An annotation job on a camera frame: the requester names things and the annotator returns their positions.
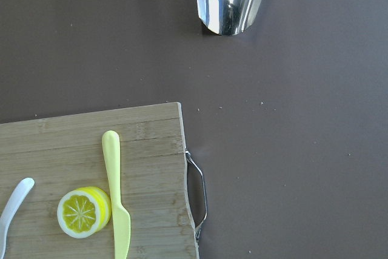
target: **bamboo board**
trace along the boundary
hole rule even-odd
[[[32,177],[8,230],[5,259],[114,258],[113,224],[85,239],[62,232],[59,200],[82,186],[109,193],[101,137],[121,140],[122,204],[131,214],[130,259],[198,259],[187,197],[187,163],[179,103],[0,124],[0,210],[16,185]]]

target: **lemon slice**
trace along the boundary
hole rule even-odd
[[[108,195],[98,187],[70,191],[62,197],[56,215],[61,229],[73,238],[86,238],[109,221],[112,207]]]

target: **metal handle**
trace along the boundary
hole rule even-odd
[[[189,162],[192,166],[194,166],[194,168],[196,169],[196,171],[200,174],[201,176],[201,181],[202,181],[202,191],[203,191],[203,194],[204,194],[204,208],[205,208],[205,214],[204,216],[202,217],[202,220],[201,222],[195,226],[195,240],[199,241],[199,236],[201,235],[201,230],[202,230],[202,227],[203,227],[203,224],[207,218],[207,196],[206,196],[206,185],[205,185],[205,179],[204,179],[204,175],[201,171],[201,169],[195,164],[193,158],[192,158],[192,154],[189,152],[188,149],[186,149],[185,151],[185,155],[186,155],[186,160],[187,162]]]

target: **white spoon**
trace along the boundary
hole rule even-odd
[[[11,220],[34,184],[35,181],[32,178],[24,178],[22,181],[20,181],[18,186],[16,186],[12,192],[10,199],[2,211],[0,217],[0,259],[4,258],[7,232]]]

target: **yellow knife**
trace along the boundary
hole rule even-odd
[[[102,151],[107,169],[110,200],[112,202],[115,259],[126,259],[131,237],[131,219],[121,204],[120,191],[120,138],[109,130],[102,135]]]

